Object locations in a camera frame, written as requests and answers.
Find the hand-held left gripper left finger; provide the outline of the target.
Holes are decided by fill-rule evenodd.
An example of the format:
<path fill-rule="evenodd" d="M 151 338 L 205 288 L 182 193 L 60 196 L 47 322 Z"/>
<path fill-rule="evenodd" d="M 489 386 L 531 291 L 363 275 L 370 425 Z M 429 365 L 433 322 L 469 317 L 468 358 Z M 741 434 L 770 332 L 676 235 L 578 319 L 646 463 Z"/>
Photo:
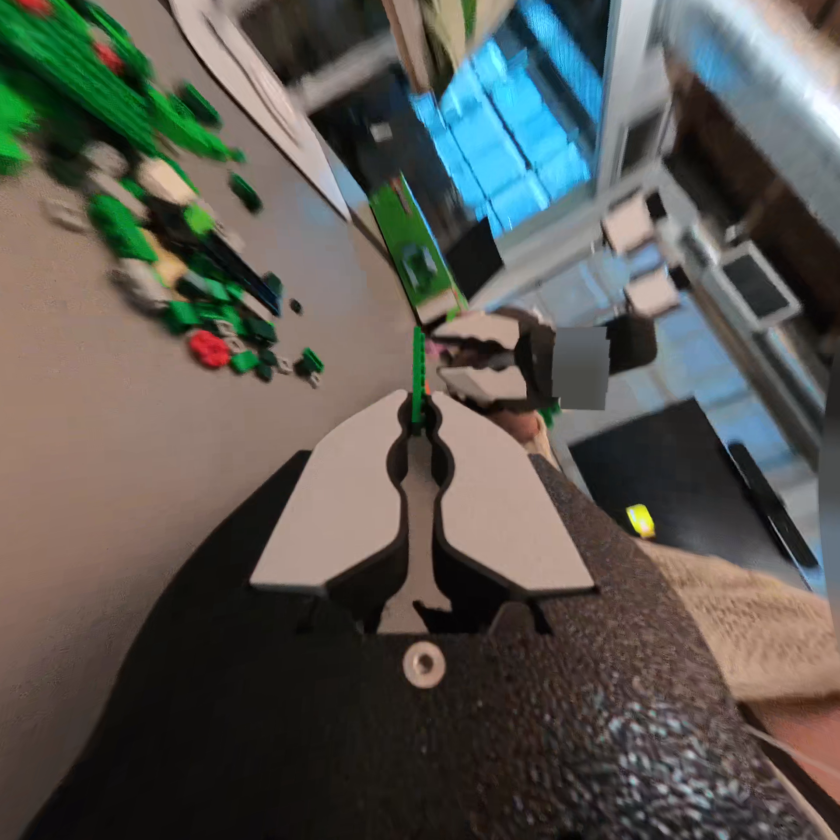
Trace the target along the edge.
<path fill-rule="evenodd" d="M 252 587 L 326 595 L 342 574 L 394 543 L 403 496 L 387 459 L 405 440 L 400 411 L 410 401 L 406 391 L 393 391 L 318 442 L 250 576 Z"/>

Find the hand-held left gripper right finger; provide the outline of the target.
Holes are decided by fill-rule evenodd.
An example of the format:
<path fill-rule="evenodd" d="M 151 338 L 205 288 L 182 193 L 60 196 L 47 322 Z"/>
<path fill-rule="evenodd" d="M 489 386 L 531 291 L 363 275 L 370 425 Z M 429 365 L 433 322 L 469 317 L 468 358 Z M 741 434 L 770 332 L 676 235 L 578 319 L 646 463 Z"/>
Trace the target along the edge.
<path fill-rule="evenodd" d="M 433 392 L 436 534 L 456 562 L 526 599 L 595 583 L 529 455 L 487 417 Z"/>

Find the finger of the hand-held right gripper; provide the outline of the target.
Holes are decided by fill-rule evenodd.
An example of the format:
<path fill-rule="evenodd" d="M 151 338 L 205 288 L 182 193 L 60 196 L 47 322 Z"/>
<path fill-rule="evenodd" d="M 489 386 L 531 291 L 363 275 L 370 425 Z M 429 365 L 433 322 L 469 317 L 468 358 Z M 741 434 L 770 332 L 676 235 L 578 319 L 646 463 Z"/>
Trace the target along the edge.
<path fill-rule="evenodd" d="M 490 367 L 439 366 L 437 374 L 448 393 L 461 402 L 520 402 L 528 398 L 526 380 L 515 366 L 499 371 Z"/>
<path fill-rule="evenodd" d="M 446 347 L 490 347 L 514 351 L 520 339 L 519 320 L 495 313 L 466 313 L 446 321 L 430 338 Z"/>

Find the narrow green lego plate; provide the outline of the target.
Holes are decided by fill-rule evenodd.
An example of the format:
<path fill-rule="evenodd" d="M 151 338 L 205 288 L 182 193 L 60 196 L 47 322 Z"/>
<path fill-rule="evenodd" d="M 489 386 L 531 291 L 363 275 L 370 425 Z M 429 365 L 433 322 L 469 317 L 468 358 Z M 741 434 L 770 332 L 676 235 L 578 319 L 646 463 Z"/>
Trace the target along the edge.
<path fill-rule="evenodd" d="M 419 436 L 426 427 L 427 402 L 426 335 L 421 326 L 413 331 L 413 385 L 411 393 L 411 431 Z"/>

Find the green lego box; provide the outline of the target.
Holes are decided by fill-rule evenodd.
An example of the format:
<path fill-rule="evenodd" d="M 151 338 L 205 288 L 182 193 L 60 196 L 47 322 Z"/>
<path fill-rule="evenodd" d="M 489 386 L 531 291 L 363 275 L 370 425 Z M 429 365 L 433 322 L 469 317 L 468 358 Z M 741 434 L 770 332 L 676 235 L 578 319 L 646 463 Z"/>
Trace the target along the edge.
<path fill-rule="evenodd" d="M 374 191 L 369 205 L 419 325 L 467 309 L 468 303 L 403 174 Z"/>

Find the red round lego piece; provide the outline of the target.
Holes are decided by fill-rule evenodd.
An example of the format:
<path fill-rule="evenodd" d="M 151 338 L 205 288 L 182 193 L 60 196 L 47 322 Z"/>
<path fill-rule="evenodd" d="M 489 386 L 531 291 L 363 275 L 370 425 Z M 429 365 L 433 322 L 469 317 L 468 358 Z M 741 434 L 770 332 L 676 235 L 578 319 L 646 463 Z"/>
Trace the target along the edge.
<path fill-rule="evenodd" d="M 185 341 L 190 355 L 202 367 L 220 370 L 229 365 L 230 349 L 226 341 L 213 332 L 195 329 L 187 334 Z"/>

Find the pile of lego pieces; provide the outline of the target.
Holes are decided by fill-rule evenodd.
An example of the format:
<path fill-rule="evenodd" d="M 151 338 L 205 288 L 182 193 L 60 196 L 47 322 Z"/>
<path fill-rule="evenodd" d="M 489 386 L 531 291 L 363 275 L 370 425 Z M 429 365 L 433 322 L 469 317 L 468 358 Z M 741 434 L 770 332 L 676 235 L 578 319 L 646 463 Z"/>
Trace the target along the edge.
<path fill-rule="evenodd" d="M 195 329 L 223 338 L 224 368 L 238 375 L 295 375 L 319 387 L 314 350 L 293 362 L 275 351 L 281 280 L 246 263 L 235 233 L 165 153 L 245 163 L 199 90 L 163 90 L 129 32 L 94 2 L 1 2 L 1 52 L 2 176 L 26 167 L 26 141 L 37 134 L 46 169 L 78 195 L 74 204 L 48 200 L 46 214 L 100 237 L 111 278 L 135 308 L 185 343 Z"/>

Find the person's right hand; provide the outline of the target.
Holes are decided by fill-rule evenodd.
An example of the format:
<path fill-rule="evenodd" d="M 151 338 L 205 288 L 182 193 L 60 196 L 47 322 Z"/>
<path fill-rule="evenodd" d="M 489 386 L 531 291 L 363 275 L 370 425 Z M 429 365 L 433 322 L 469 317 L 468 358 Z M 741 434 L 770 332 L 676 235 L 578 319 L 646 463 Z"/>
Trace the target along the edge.
<path fill-rule="evenodd" d="M 546 459 L 552 456 L 548 431 L 539 412 L 516 413 L 502 409 L 490 413 L 488 417 L 513 437 L 526 452 Z"/>

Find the blue-lit window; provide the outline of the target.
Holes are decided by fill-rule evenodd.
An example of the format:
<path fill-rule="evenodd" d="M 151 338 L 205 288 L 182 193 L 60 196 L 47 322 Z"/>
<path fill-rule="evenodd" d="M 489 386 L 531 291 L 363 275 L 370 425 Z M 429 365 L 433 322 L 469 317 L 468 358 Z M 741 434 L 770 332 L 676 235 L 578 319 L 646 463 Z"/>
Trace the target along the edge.
<path fill-rule="evenodd" d="M 412 95 L 460 203 L 494 238 L 596 169 L 609 2 L 516 2 L 440 96 Z"/>

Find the white rounded mat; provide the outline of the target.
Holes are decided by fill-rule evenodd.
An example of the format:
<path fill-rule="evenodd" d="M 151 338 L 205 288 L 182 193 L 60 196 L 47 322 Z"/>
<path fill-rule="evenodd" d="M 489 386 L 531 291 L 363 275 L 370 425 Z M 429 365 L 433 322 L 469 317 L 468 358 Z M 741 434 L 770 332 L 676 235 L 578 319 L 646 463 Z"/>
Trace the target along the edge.
<path fill-rule="evenodd" d="M 344 221 L 350 222 L 350 208 L 318 133 L 232 19 L 226 3 L 170 1 L 169 5 L 185 41 L 217 84 Z"/>

